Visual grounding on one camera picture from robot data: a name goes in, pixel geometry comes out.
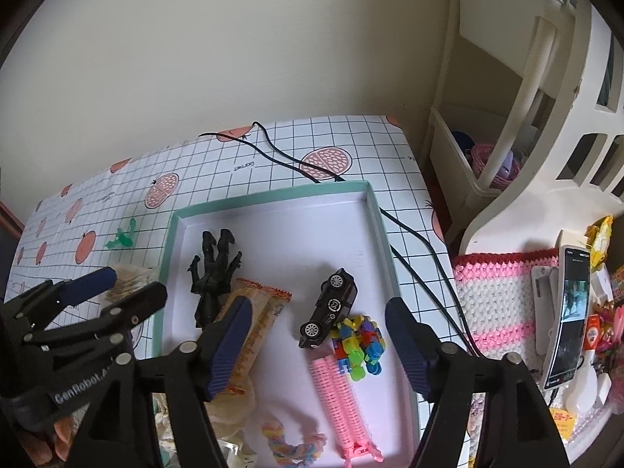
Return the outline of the person's left hand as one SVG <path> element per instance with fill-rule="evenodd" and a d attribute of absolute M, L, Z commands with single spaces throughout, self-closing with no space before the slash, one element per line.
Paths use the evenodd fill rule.
<path fill-rule="evenodd" d="M 37 467 L 55 461 L 65 462 L 73 443 L 73 427 L 72 416 L 59 419 L 54 424 L 52 433 L 22 433 L 21 446 Z"/>

